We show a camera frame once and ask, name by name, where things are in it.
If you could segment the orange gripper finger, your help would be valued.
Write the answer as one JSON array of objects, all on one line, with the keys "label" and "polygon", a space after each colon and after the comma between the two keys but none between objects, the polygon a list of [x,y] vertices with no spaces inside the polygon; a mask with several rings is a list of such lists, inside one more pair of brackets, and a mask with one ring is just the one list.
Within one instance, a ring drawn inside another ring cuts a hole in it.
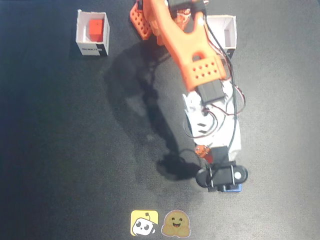
[{"label": "orange gripper finger", "polygon": [[200,157],[202,159],[205,159],[208,163],[213,163],[214,162],[212,151],[211,151],[209,146],[207,146],[207,145],[196,145],[194,152],[198,157]]}]

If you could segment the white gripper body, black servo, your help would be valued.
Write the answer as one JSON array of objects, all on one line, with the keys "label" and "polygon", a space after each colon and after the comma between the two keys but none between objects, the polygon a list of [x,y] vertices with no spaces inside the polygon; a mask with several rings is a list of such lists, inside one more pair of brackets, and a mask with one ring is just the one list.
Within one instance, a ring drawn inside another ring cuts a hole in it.
[{"label": "white gripper body, black servo", "polygon": [[203,109],[188,107],[185,114],[189,127],[187,136],[195,146],[205,145],[211,149],[213,163],[236,160],[242,149],[238,120],[212,106]]}]

